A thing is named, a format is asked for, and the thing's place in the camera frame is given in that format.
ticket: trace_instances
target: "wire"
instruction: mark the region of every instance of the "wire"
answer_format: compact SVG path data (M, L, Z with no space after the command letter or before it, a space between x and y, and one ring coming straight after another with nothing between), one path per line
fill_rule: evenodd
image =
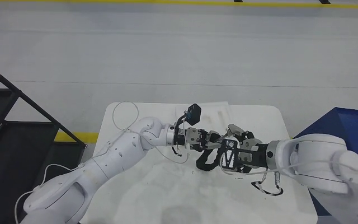
M114 113L115 113L117 107L118 107L119 105L121 105L122 103L124 103L124 102L128 102L128 101L119 102L119 103L114 107L113 112L112 112L112 122L113 122L114 126L115 126L118 130L121 130L121 131L123 131L123 132L126 132L126 131L128 131L128 129L138 120L138 117L139 117L139 109L138 109L138 106L137 106L135 103L129 102L129 103L133 104L133 105L135 106L135 108L136 108L136 117L135 117L134 121L133 121L128 127L126 127L125 129L121 129L120 127L117 126L116 122L114 121Z
M184 162L177 162L177 161L171 160L170 158L166 157L157 147L156 147L156 149L158 150L158 152L159 152L164 158L166 158L166 159L168 159L168 160L170 160L170 161L172 161L172 162L175 162L176 164L184 164L184 163L186 163L186 161L188 161L188 158L189 158L189 153L187 153L187 155L186 155L186 160L185 160Z
M29 191L29 192L26 192L26 193L23 193L18 199L17 199L17 201L16 201L16 203L15 203L15 209L14 209L14 214L15 214L15 222L16 222L16 224L18 224L18 219L17 219L17 204L18 204L18 202L20 201L20 199L23 197L23 196L25 196L26 194L30 194L30 193L32 193L32 192L34 192L34 190L32 190L32 191Z
M47 169L48 169L50 166L59 166L59 167L62 167L62 168L64 168L64 169L68 170L68 171L73 171L73 170L76 170L76 169L79 168L79 166L77 166L77 167L74 168L74 169L69 169L69 168L67 168L67 167L65 167L65 166L62 166L62 165L60 165L60 164L50 164L50 165L48 165L48 166L45 168L44 179L43 179L43 181L41 182L41 184L40 184L39 186L35 187L33 190L31 190L31 191L29 191L29 192L23 193L23 194L16 200L15 208L14 208L14 215L15 215L15 222L16 222L16 224L18 224L18 219L17 219L17 205L18 205L18 202L19 202L20 199L21 199L23 196L25 196L26 194L30 194L30 193L34 192L36 188L41 188L41 187L45 184L46 175L47 175Z

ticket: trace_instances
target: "mounting screw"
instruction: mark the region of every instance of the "mounting screw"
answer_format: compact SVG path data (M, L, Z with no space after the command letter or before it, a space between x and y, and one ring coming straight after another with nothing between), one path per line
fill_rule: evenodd
M267 152L267 157L268 158L272 158L274 156L274 154L271 152L271 151L268 151Z

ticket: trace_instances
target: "black stand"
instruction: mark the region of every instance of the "black stand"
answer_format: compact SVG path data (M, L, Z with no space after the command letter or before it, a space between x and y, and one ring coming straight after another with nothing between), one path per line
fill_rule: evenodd
M46 166L60 164L75 168L87 145L2 75L0 82L7 87L0 89L0 223L14 223L17 198L41 184ZM49 122L5 120L19 98ZM75 142L54 142L60 129ZM48 168L46 180L65 173L67 170L52 166ZM25 216L22 209L25 199L26 196L18 204L19 221Z

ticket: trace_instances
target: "black metal frame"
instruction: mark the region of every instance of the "black metal frame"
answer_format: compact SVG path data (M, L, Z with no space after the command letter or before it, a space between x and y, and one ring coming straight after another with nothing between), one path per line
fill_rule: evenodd
M23 99L30 106L32 106L35 110L37 110L44 117L49 119L52 123L54 123L59 129L61 129L64 133L69 135L73 140L75 140L78 144L80 144L83 148L86 148L86 144L79 140L72 132L70 132L67 128L65 128L60 122L58 122L55 118L53 118L49 113L47 113L44 109L42 109L37 103L35 103L32 99L30 99L25 93L19 90L14 84L12 84L9 80L7 80L4 76L0 74L0 82L4 84L9 90L12 91L11 99L6 107L5 111L0 114L0 123L2 123L10 112L11 108L15 104L18 98Z

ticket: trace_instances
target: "white cable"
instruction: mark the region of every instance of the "white cable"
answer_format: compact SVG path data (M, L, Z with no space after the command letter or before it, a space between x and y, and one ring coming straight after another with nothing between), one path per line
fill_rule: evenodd
M62 167L62 168L64 168L64 169L68 170L68 171L73 171L73 170L76 170L76 169L79 168L79 166L77 166L77 167L74 168L74 169L69 169L69 168L67 168L67 167L65 167L65 166L62 166L62 165L59 165L59 164L50 164L50 165L48 165L48 166L45 168L44 179L43 179L43 181L41 182L41 184L40 184L39 186L37 186L37 187L41 187L41 186L43 186L43 185L45 184L47 169L48 169L50 166L59 166L59 167ZM32 193L32 192L34 192L34 191L35 191L35 190L31 190L31 191L29 191L29 192L23 193L23 194L16 200L15 208L14 208L14 215L15 215L15 222L16 222L16 224L18 224L18 219L17 219L17 205L18 205L18 202L20 201L20 199L21 199L23 196L25 196L26 194L30 194L30 193Z
M29 191L29 192L26 192L26 193L23 193L18 199L17 199L17 201L16 201L16 203L15 203L15 209L14 209L14 214L15 214L15 222L16 222L16 224L18 224L18 220L17 220L17 204L18 204L18 202L20 201L20 199L23 197L23 196L25 196L26 194L30 194L30 193L32 193L32 192L34 192L34 190L32 190L32 191Z
M189 158L189 153L186 154L186 160L184 162L177 162L177 161L174 161L174 160L171 160L170 158L166 157L157 147L156 149L158 150L158 152L166 159L172 161L172 162L175 162L176 164L184 164L186 163L186 161L188 161L188 158Z

